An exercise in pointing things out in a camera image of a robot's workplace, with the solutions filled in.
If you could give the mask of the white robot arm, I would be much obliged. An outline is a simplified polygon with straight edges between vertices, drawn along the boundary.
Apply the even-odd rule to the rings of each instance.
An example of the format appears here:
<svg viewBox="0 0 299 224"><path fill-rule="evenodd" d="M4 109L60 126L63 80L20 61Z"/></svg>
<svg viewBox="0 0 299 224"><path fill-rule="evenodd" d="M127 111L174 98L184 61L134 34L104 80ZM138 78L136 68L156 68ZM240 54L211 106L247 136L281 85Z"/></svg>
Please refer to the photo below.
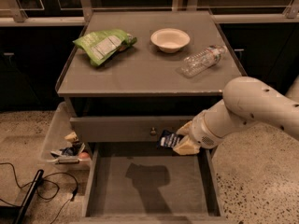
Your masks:
<svg viewBox="0 0 299 224"><path fill-rule="evenodd" d="M257 122L270 124L299 138L299 105L261 80L237 77L229 81L222 99L177 130L182 139L173 147L179 155L212 149L226 135L246 130Z"/></svg>

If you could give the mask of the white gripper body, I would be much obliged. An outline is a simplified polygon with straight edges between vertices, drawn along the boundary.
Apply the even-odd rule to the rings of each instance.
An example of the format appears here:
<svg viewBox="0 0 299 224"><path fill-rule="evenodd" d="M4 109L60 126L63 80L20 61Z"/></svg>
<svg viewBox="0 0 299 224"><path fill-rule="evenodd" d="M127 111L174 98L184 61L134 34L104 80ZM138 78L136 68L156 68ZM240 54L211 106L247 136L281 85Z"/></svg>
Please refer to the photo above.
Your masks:
<svg viewBox="0 0 299 224"><path fill-rule="evenodd" d="M207 111L204 110L192 119L189 137L200 147L212 149L223 142L223 139L210 131L205 122Z"/></svg>

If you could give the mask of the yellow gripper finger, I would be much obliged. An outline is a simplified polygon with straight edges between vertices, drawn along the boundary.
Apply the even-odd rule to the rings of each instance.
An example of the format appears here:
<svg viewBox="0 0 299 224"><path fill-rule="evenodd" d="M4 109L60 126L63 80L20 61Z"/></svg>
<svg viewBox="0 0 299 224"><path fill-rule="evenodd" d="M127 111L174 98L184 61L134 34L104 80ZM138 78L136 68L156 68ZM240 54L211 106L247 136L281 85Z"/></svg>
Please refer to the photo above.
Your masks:
<svg viewBox="0 0 299 224"><path fill-rule="evenodd" d="M190 120L187 123L185 123L183 126L181 126L176 131L176 134L186 136L189 133L189 129L190 129L191 125L192 125L192 121Z"/></svg>
<svg viewBox="0 0 299 224"><path fill-rule="evenodd" d="M200 146L186 135L173 147L173 150L179 155L196 155L199 153Z"/></svg>

